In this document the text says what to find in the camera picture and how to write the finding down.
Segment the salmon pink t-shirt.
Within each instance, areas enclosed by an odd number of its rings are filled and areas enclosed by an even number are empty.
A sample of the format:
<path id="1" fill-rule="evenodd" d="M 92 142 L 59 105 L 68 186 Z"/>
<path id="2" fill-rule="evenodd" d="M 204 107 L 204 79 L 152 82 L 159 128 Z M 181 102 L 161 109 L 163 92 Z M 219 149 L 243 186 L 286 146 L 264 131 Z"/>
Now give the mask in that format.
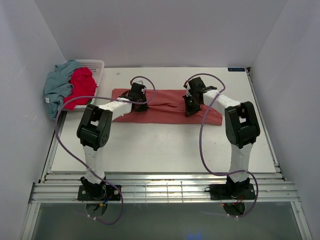
<path id="1" fill-rule="evenodd" d="M 153 91 L 146 91 L 146 98 L 149 100 L 149 109 L 144 112 L 131 112 L 116 118 L 116 123 L 136 123 L 136 124 L 201 124 L 207 106 L 201 106 L 200 112 L 185 116 L 185 102 L 183 96 L 184 89 L 158 89 L 155 96 Z"/>

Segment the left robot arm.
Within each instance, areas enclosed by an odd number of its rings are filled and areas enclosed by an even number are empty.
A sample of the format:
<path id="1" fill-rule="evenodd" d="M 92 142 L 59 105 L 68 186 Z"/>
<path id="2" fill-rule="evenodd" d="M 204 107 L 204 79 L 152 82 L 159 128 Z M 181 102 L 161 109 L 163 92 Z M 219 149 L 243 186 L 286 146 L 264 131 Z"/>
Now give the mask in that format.
<path id="1" fill-rule="evenodd" d="M 76 135 L 83 147 L 88 168 L 80 181 L 84 191 L 95 200 L 106 195 L 102 148 L 109 140 L 112 121 L 133 111 L 147 111 L 146 91 L 142 81 L 134 82 L 131 89 L 116 100 L 102 105 L 90 104 L 84 110 Z"/>

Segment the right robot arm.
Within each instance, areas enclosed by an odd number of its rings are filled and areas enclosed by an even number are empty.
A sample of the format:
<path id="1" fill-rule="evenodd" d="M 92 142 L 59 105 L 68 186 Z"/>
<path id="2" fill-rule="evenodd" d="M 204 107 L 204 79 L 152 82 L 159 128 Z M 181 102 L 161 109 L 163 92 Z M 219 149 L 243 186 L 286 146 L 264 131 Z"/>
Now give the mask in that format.
<path id="1" fill-rule="evenodd" d="M 205 190 L 211 200 L 253 200 L 256 197 L 249 173 L 251 150 L 261 130 L 252 102 L 239 102 L 223 94 L 214 86 L 206 86 L 199 74 L 184 83 L 185 115 L 200 112 L 202 106 L 218 111 L 224 117 L 226 138 L 231 145 L 230 168 L 224 184 L 211 184 Z"/>

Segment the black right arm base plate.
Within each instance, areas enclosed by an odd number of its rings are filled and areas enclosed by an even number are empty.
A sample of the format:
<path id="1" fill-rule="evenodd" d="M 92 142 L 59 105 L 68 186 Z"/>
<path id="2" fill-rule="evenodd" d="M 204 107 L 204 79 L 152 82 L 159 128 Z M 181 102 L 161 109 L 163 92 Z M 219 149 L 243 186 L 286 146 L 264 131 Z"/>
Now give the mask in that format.
<path id="1" fill-rule="evenodd" d="M 231 191 L 226 184 L 210 184 L 204 188 L 211 200 L 254 200 L 256 192 L 250 183 L 247 189 Z"/>

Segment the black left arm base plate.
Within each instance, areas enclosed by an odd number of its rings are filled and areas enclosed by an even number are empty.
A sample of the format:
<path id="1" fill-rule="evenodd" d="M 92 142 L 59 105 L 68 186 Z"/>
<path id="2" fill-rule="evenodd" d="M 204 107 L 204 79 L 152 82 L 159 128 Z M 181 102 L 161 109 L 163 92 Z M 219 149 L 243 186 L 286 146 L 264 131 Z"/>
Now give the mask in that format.
<path id="1" fill-rule="evenodd" d="M 77 200 L 78 201 L 105 201 L 109 199 L 109 201 L 120 201 L 120 190 L 122 188 L 121 185 L 116 185 L 118 190 L 110 185 L 103 185 L 96 187 L 94 189 L 90 189 L 89 187 L 85 187 L 81 185 L 78 189 Z"/>

